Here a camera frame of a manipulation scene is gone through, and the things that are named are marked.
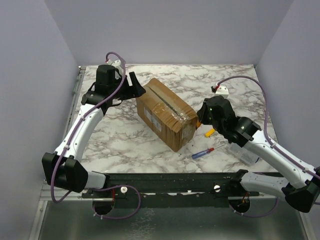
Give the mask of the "orange black utility knife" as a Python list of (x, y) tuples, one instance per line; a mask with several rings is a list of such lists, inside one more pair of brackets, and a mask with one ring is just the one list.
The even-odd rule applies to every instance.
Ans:
[(201, 122), (197, 121), (196, 128), (199, 128), (201, 125), (202, 125)]

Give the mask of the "brown cardboard express box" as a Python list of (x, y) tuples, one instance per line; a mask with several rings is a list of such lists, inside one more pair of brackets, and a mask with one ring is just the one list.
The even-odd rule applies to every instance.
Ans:
[(138, 116), (174, 152), (194, 136), (198, 116), (195, 110), (156, 78), (143, 86), (136, 99)]

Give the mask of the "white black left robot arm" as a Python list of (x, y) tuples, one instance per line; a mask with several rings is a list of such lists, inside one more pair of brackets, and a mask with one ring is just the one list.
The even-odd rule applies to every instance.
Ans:
[(99, 65), (95, 82), (82, 96), (78, 115), (62, 143), (52, 153), (45, 153), (42, 166), (50, 187), (80, 193), (93, 189), (97, 196), (106, 197), (111, 190), (104, 173), (87, 171), (81, 159), (89, 139), (107, 110), (119, 102), (138, 98), (146, 93), (132, 71), (123, 74), (120, 67)]

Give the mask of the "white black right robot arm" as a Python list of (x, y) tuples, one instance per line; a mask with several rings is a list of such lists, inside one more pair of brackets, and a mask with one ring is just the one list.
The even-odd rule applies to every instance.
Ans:
[(221, 95), (205, 98), (197, 112), (203, 125), (211, 125), (230, 144), (236, 144), (257, 155), (282, 176), (273, 177), (246, 172), (230, 182), (229, 189), (240, 196), (260, 192), (284, 199), (303, 213), (310, 212), (320, 195), (320, 169), (299, 159), (267, 136), (248, 117), (236, 116), (230, 101)]

